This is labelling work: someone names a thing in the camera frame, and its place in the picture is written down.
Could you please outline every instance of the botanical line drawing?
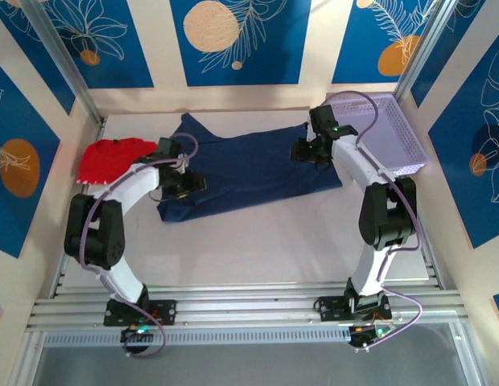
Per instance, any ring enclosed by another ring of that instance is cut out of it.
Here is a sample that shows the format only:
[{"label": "botanical line drawing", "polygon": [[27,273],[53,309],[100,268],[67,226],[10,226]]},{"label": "botanical line drawing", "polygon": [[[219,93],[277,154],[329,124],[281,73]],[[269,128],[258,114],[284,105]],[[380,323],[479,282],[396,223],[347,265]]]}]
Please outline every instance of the botanical line drawing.
[{"label": "botanical line drawing", "polygon": [[427,23],[439,0],[427,0],[424,6],[418,0],[407,13],[403,0],[357,0],[359,8],[374,12],[378,26],[387,33],[392,43],[381,54],[378,68],[383,75],[401,75],[419,41],[419,30]]},{"label": "botanical line drawing", "polygon": [[203,57],[202,73],[220,65],[239,70],[266,42],[265,22],[278,15],[287,0],[207,0],[198,2],[184,19],[189,43]]},{"label": "botanical line drawing", "polygon": [[476,135],[485,138],[470,161],[471,172],[482,176],[491,172],[491,203],[499,203],[499,51],[489,65],[488,78],[482,88],[480,102],[484,111],[485,131]]},{"label": "botanical line drawing", "polygon": [[453,32],[458,18],[471,18],[482,0],[459,0],[446,23],[446,27]]},{"label": "botanical line drawing", "polygon": [[[3,92],[4,91],[0,89],[0,103]],[[31,168],[26,164],[26,162],[28,162],[29,159],[30,159],[29,155],[23,158],[16,157],[15,155],[9,153],[0,146],[0,170],[2,168],[8,170],[9,166],[18,167],[24,170],[30,170]]]},{"label": "botanical line drawing", "polygon": [[[0,0],[0,3],[6,1],[9,2],[2,9],[12,23],[39,41],[17,2]],[[89,66],[100,63],[100,54],[124,59],[124,51],[116,39],[126,34],[128,26],[104,16],[103,0],[43,0],[42,5],[71,56],[81,58]]]}]

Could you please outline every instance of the cream wall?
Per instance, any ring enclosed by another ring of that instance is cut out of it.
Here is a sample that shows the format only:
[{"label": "cream wall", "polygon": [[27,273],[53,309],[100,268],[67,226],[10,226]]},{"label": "cream wall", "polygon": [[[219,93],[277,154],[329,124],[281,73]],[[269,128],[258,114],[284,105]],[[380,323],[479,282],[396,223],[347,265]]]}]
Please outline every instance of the cream wall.
[{"label": "cream wall", "polygon": [[2,386],[10,377],[33,301],[43,283],[52,277],[62,253],[64,222],[76,177],[76,160],[84,146],[92,141],[97,129],[80,103],[75,103],[71,116],[66,114],[1,21],[0,66],[60,138],[60,148],[20,258],[15,259],[0,251]]},{"label": "cream wall", "polygon": [[407,97],[402,109],[430,157],[416,175],[419,206],[435,254],[459,289],[480,349],[499,385],[499,316],[491,303],[499,294],[499,236],[472,249],[428,130],[499,34],[499,0],[487,0],[419,109]]},{"label": "cream wall", "polygon": [[94,89],[104,115],[183,110],[265,110],[317,105],[326,92],[393,91],[395,83],[332,84],[354,0],[312,0],[298,85],[189,88],[169,0],[128,0],[155,88]]}]

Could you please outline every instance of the purple basket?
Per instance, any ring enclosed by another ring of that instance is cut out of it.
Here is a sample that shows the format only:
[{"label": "purple basket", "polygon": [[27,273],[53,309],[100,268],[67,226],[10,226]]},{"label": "purple basket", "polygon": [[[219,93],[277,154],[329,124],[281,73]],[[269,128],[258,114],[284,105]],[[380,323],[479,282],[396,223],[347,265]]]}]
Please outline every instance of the purple basket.
[{"label": "purple basket", "polygon": [[[378,94],[371,97],[378,106],[378,121],[362,138],[364,145],[396,175],[413,175],[428,163],[427,154],[394,96]],[[330,105],[340,125],[352,125],[359,133],[374,117],[373,106],[364,98],[335,99]]]}]

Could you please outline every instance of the white platform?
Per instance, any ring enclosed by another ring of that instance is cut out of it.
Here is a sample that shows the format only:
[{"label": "white platform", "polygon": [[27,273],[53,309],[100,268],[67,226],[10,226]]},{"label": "white platform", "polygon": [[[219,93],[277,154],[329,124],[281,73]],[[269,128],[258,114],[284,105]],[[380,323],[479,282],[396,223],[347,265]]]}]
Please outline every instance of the white platform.
[{"label": "white platform", "polygon": [[[307,112],[192,115],[215,135],[228,138],[298,125]],[[157,142],[176,130],[180,116],[110,116],[104,138]],[[342,188],[181,224],[163,223],[157,204],[142,199],[125,217],[126,259],[147,285],[345,281],[361,255],[357,219],[363,194],[344,171],[337,171]],[[387,276],[389,281],[426,279],[421,253],[399,253]],[[63,286],[92,285],[100,284],[70,259]]]}]

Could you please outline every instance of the vented metal strip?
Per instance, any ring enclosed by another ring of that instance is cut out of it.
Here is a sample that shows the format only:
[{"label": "vented metal strip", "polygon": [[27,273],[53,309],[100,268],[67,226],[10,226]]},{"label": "vented metal strip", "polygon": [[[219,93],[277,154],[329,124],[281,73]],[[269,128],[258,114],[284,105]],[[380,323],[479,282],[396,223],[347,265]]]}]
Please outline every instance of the vented metal strip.
[{"label": "vented metal strip", "polygon": [[[119,331],[65,331],[47,334],[44,347],[116,347],[120,346]],[[168,346],[197,346],[213,344],[275,344],[348,342],[349,329],[341,326],[310,326],[290,328],[229,328],[174,329],[166,331]],[[151,342],[132,343],[133,346],[162,344],[157,333]]]}]

